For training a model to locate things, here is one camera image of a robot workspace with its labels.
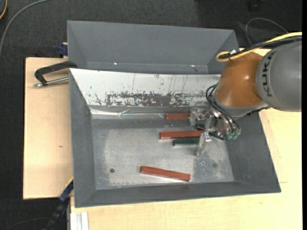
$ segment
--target wooden table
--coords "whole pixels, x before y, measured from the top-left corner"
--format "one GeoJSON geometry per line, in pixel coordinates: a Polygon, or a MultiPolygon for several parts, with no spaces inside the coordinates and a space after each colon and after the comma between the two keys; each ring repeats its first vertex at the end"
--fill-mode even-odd
{"type": "MultiPolygon", "coordinates": [[[[59,197],[72,177],[68,84],[33,87],[36,69],[66,60],[25,62],[24,199],[59,197]]],[[[90,230],[302,229],[301,113],[260,116],[281,193],[87,208],[75,208],[72,195],[69,210],[88,212],[90,230]]]]}

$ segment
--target floor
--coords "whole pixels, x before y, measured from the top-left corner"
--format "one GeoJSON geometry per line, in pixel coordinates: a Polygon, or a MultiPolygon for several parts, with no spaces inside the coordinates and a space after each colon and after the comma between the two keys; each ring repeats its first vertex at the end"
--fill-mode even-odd
{"type": "MultiPolygon", "coordinates": [[[[0,20],[0,229],[42,229],[57,199],[23,201],[24,57],[60,57],[66,21],[104,21],[234,30],[241,47],[302,31],[302,0],[8,0],[0,20]]],[[[56,229],[65,229],[65,217],[56,229]]]]}

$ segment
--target red bar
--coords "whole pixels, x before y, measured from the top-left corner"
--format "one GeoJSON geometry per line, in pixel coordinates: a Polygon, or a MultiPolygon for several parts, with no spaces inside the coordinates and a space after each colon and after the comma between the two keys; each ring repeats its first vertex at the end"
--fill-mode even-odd
{"type": "Polygon", "coordinates": [[[163,169],[158,169],[154,167],[148,167],[148,166],[141,166],[140,173],[142,174],[148,174],[148,175],[155,175],[160,177],[166,177],[171,179],[177,179],[181,181],[188,182],[191,179],[190,174],[176,172],[176,171],[168,171],[163,169]]]}
{"type": "Polygon", "coordinates": [[[164,116],[166,120],[188,119],[189,117],[190,117],[190,113],[167,113],[164,116]]]}
{"type": "Polygon", "coordinates": [[[201,136],[203,130],[188,131],[164,131],[159,133],[160,139],[177,139],[177,138],[197,138],[201,136]]]}

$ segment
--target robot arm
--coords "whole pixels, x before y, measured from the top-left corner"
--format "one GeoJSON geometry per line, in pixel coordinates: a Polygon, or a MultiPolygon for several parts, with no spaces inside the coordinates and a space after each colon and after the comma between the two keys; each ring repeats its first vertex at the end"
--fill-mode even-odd
{"type": "MultiPolygon", "coordinates": [[[[209,111],[192,111],[189,118],[191,125],[204,130],[207,141],[211,141],[208,136],[236,139],[241,133],[237,120],[262,109],[301,111],[302,38],[284,38],[278,37],[282,45],[264,57],[253,52],[258,46],[243,53],[217,55],[217,60],[227,63],[219,82],[206,92],[209,111]]],[[[206,151],[206,143],[200,139],[197,155],[206,151]]]]}

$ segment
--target wire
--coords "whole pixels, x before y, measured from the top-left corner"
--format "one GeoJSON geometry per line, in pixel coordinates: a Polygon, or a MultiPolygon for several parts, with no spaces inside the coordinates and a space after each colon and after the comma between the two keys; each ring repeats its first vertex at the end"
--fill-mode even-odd
{"type": "Polygon", "coordinates": [[[40,217],[40,218],[31,219],[31,220],[24,220],[24,221],[21,221],[21,222],[18,222],[16,224],[14,224],[14,225],[11,225],[9,227],[6,227],[4,230],[10,229],[12,227],[18,226],[18,225],[26,223],[26,222],[31,222],[31,221],[36,221],[36,220],[43,220],[43,219],[49,219],[49,218],[48,217],[40,217]]]}
{"type": "Polygon", "coordinates": [[[221,107],[219,107],[215,101],[212,100],[213,98],[213,92],[216,89],[217,84],[214,84],[212,86],[210,86],[207,91],[206,91],[206,99],[207,102],[209,104],[210,107],[212,107],[213,109],[215,109],[216,111],[218,111],[221,114],[221,117],[223,117],[224,119],[227,120],[230,128],[231,128],[231,134],[230,136],[227,136],[228,139],[236,139],[238,134],[241,132],[241,127],[239,126],[239,124],[236,122],[235,118],[230,115],[227,111],[225,111],[224,109],[222,109],[221,107]]]}
{"type": "Polygon", "coordinates": [[[217,54],[215,59],[216,59],[216,61],[219,61],[219,62],[234,60],[234,59],[239,58],[239,57],[241,57],[243,55],[246,55],[246,54],[248,54],[250,52],[253,52],[256,49],[259,49],[259,48],[263,47],[267,43],[275,42],[275,41],[280,41],[281,42],[283,39],[290,38],[290,37],[295,37],[295,36],[302,36],[302,32],[284,34],[284,35],[275,37],[275,38],[273,38],[271,40],[268,40],[266,42],[263,42],[262,46],[255,45],[255,46],[251,47],[252,49],[249,49],[249,50],[243,49],[243,50],[241,50],[239,52],[236,52],[234,54],[231,54],[231,52],[229,52],[229,51],[223,51],[223,52],[217,54]]]}
{"type": "Polygon", "coordinates": [[[255,45],[253,45],[250,48],[247,49],[242,49],[236,53],[228,53],[228,54],[222,54],[219,56],[219,59],[228,59],[229,57],[231,57],[231,59],[234,59],[234,56],[237,55],[244,55],[244,53],[250,53],[256,49],[258,49],[259,47],[272,47],[272,46],[276,46],[279,44],[285,44],[285,43],[290,43],[290,42],[296,42],[296,41],[300,41],[302,40],[302,37],[297,37],[297,38],[284,38],[284,39],[280,39],[280,40],[276,40],[276,41],[270,41],[270,42],[261,42],[261,43],[257,43],[255,45]]]}
{"type": "Polygon", "coordinates": [[[10,20],[10,22],[8,23],[8,25],[6,26],[5,30],[4,30],[4,33],[3,33],[3,36],[2,36],[2,39],[1,39],[1,42],[0,42],[0,59],[1,59],[1,53],[2,53],[2,49],[3,49],[3,43],[4,43],[4,39],[5,39],[5,36],[7,34],[7,31],[10,27],[10,25],[12,24],[12,22],[15,20],[15,18],[21,14],[23,11],[27,10],[28,8],[34,6],[34,5],[37,5],[37,4],[40,4],[40,3],[43,3],[43,2],[47,2],[47,1],[52,1],[52,0],[40,0],[40,1],[37,1],[37,2],[34,2],[34,3],[31,3],[29,5],[27,5],[26,7],[24,7],[23,9],[19,10],[13,17],[12,19],[10,20]]]}
{"type": "Polygon", "coordinates": [[[249,39],[249,36],[248,36],[248,26],[249,26],[249,24],[250,24],[252,21],[259,21],[259,20],[271,22],[271,23],[273,23],[274,25],[276,25],[276,26],[278,26],[279,28],[281,28],[281,29],[282,29],[283,31],[285,31],[286,33],[289,33],[286,29],[284,29],[281,25],[277,24],[277,23],[274,22],[274,21],[271,21],[271,20],[265,19],[265,18],[261,18],[261,17],[253,18],[253,19],[249,20],[249,22],[247,22],[247,24],[245,25],[245,35],[246,35],[246,38],[247,38],[247,40],[248,40],[248,42],[249,42],[250,45],[252,45],[252,43],[250,42],[250,39],[249,39]]]}

